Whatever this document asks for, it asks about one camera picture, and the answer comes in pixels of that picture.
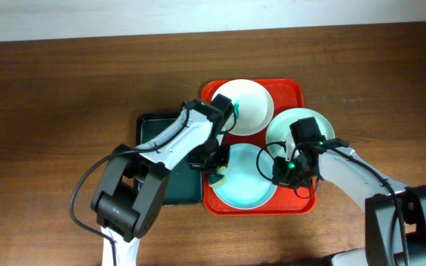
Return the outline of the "green yellow sponge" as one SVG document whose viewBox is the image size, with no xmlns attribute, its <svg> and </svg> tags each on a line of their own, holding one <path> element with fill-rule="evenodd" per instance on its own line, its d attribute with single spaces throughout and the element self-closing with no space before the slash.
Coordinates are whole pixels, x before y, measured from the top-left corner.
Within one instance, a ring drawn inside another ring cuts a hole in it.
<svg viewBox="0 0 426 266">
<path fill-rule="evenodd" d="M 209 175 L 209 187 L 219 188 L 226 181 L 226 177 L 223 174 L 210 174 Z"/>
</svg>

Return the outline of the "light green plate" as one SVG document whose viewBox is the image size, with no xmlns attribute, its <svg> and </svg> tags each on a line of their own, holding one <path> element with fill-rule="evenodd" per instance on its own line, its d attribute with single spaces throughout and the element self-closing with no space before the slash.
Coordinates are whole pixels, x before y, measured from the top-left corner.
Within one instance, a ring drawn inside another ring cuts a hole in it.
<svg viewBox="0 0 426 266">
<path fill-rule="evenodd" d="M 334 139 L 335 133 L 330 122 L 319 112 L 306 108 L 293 108 L 285 110 L 276 116 L 269 124 L 266 131 L 266 144 L 273 142 L 286 142 L 290 151 L 295 148 L 291 135 L 290 125 L 300 119 L 314 117 L 319 130 L 326 140 Z"/>
</svg>

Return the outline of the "light blue plate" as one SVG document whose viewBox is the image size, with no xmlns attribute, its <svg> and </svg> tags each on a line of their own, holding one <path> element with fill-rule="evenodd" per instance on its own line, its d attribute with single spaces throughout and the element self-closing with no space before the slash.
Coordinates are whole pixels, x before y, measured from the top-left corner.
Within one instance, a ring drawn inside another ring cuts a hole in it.
<svg viewBox="0 0 426 266">
<path fill-rule="evenodd" d="M 212 188 L 216 196 L 230 207 L 251 210 L 265 205 L 277 190 L 270 181 L 273 159 L 260 147 L 249 143 L 231 146 L 229 164 L 217 174 L 226 177 L 219 188 Z"/>
</svg>

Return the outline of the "white plate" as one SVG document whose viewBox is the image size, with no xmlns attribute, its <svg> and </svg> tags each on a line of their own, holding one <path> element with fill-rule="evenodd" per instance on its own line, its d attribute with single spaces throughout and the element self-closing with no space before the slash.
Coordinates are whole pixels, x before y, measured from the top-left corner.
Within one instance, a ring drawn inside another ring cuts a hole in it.
<svg viewBox="0 0 426 266">
<path fill-rule="evenodd" d="M 212 98 L 219 94 L 231 99 L 237 115 L 237 123 L 230 134 L 253 135 L 271 122 L 274 102 L 270 93 L 259 83 L 246 79 L 228 81 L 217 89 Z"/>
</svg>

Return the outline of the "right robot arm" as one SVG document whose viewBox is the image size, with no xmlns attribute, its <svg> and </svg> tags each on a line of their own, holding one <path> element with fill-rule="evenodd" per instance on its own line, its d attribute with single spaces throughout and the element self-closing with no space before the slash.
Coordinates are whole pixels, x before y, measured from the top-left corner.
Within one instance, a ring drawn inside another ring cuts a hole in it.
<svg viewBox="0 0 426 266">
<path fill-rule="evenodd" d="M 426 185 L 385 176 L 340 139 L 298 147 L 294 159 L 275 159 L 273 184 L 297 190 L 328 181 L 365 213 L 365 246 L 330 256 L 330 265 L 426 265 Z"/>
</svg>

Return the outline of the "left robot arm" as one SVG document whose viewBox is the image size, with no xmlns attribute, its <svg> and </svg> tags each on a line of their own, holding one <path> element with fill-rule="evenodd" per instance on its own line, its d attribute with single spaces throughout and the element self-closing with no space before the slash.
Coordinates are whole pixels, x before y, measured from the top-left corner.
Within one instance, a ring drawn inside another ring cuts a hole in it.
<svg viewBox="0 0 426 266">
<path fill-rule="evenodd" d="M 178 163 L 187 159 L 190 169 L 213 172 L 228 165 L 230 146 L 218 137 L 234 116 L 233 103 L 223 96 L 211 103 L 186 101 L 159 135 L 133 149 L 120 145 L 103 160 L 106 168 L 90 207 L 111 245 L 114 265 L 121 261 L 117 243 L 140 239 L 152 227 Z"/>
</svg>

